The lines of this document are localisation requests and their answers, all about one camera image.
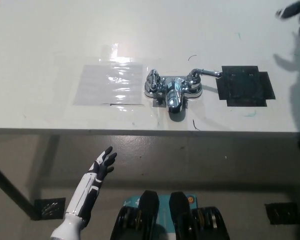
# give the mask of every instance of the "faucet handle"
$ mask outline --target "faucet handle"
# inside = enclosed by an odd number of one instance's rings
[[[161,83],[161,78],[157,70],[152,69],[149,72],[145,83],[152,92],[156,92],[158,90],[158,85]]]
[[[207,75],[207,76],[219,79],[222,77],[222,72],[221,71],[207,71],[207,70],[202,69],[200,75]]]

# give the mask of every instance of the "white table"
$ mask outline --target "white table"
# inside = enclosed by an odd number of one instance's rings
[[[0,133],[298,133],[299,23],[275,18],[289,3],[0,0]],[[204,76],[203,94],[189,101],[183,120],[153,107],[143,84],[141,105],[74,105],[84,66],[100,64],[113,44],[112,60],[142,66],[141,83],[150,69],[177,76],[193,68],[258,66],[268,72],[276,100],[267,107],[228,107],[215,79]]]

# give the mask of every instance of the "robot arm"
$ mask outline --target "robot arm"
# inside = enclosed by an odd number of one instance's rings
[[[117,153],[108,156],[112,149],[111,146],[101,153],[88,172],[83,175],[66,209],[64,222],[53,231],[51,239],[80,239],[80,231],[89,223],[91,210],[99,195],[103,180],[114,170],[111,165],[115,162]]]

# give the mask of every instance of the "clear plastic sheet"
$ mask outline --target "clear plastic sheet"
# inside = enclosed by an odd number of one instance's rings
[[[117,57],[116,61],[84,65],[73,104],[141,104],[143,66],[129,59]]]

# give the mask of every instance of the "chrome faucet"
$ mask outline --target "chrome faucet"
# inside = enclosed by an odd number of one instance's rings
[[[187,76],[160,76],[157,70],[152,69],[144,83],[144,93],[150,98],[165,99],[170,113],[179,113],[182,110],[184,98],[195,99],[202,94],[200,75],[222,77],[222,72],[193,69]]]

